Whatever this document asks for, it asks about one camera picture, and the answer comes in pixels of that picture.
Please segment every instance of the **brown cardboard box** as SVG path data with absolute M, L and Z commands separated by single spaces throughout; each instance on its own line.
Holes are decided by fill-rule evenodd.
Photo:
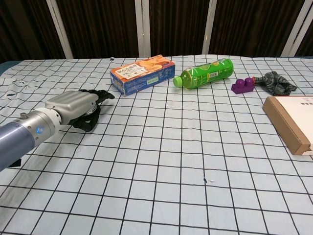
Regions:
M 270 96 L 263 109 L 292 154 L 313 155 L 313 96 Z

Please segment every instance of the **green plastic bottle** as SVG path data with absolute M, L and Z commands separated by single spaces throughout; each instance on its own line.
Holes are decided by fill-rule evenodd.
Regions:
M 197 88 L 208 82 L 228 78 L 234 71 L 230 59 L 222 59 L 207 65 L 200 65 L 184 70 L 180 76 L 174 77 L 176 87 Z

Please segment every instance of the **bottle cap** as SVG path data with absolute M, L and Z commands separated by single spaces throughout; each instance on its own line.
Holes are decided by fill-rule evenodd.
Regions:
M 182 87 L 182 79 L 180 76 L 174 77 L 173 79 L 174 86 Z

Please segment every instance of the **blue indicator light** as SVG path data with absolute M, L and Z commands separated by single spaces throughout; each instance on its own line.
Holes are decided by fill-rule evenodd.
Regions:
M 37 134 L 42 134 L 44 132 L 44 127 L 43 126 L 38 126 L 36 128 L 36 132 L 37 132 Z

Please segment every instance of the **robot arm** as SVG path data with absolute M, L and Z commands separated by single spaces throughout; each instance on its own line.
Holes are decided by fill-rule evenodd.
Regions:
M 99 119 L 100 105 L 114 99 L 106 91 L 68 91 L 0 127 L 0 171 L 14 165 L 27 152 L 53 136 L 61 125 L 91 131 Z

